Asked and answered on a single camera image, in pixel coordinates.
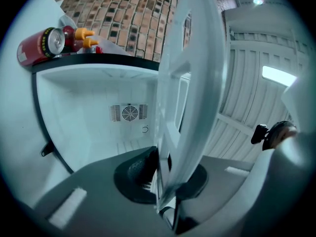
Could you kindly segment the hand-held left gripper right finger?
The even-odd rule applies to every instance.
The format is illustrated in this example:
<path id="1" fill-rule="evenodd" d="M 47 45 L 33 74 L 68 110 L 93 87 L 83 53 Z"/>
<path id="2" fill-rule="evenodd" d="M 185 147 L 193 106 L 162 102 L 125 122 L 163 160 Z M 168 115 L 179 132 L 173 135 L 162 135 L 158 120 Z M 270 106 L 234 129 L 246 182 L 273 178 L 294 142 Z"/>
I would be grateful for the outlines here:
<path id="1" fill-rule="evenodd" d="M 215 215 L 239 190 L 253 163 L 203 156 L 185 194 L 177 194 L 175 232 L 182 234 Z"/>

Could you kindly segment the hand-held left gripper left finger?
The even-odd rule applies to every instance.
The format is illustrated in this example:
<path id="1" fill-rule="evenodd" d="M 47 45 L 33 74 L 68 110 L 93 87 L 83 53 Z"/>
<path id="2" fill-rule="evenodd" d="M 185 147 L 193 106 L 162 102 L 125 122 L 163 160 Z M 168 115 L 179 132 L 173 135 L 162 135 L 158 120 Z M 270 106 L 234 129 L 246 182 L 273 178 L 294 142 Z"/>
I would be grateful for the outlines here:
<path id="1" fill-rule="evenodd" d="M 158 165 L 147 147 L 86 165 L 46 193 L 35 212 L 64 237 L 171 237 L 141 183 Z"/>

